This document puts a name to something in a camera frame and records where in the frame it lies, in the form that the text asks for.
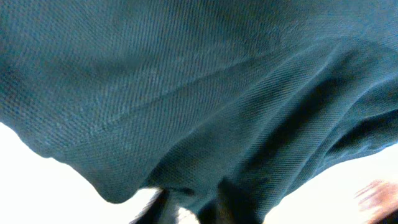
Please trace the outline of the black t-shirt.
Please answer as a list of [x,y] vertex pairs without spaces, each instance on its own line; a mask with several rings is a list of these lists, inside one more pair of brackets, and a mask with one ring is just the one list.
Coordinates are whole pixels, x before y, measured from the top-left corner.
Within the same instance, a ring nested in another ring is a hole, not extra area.
[[1,122],[108,202],[198,212],[228,179],[260,220],[397,142],[395,0],[1,2]]

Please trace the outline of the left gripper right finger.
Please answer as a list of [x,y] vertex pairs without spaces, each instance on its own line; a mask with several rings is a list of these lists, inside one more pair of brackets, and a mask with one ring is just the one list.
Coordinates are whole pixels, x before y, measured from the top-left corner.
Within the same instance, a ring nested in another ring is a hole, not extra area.
[[216,197],[199,212],[201,224],[261,224],[255,214],[251,198],[228,179],[223,179],[217,188]]

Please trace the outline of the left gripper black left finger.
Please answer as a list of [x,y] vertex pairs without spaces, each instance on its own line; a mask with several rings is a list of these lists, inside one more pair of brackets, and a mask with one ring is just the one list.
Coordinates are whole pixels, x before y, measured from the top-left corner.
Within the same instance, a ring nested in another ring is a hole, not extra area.
[[160,193],[145,207],[144,211],[130,224],[168,224],[170,223],[170,194],[168,190]]

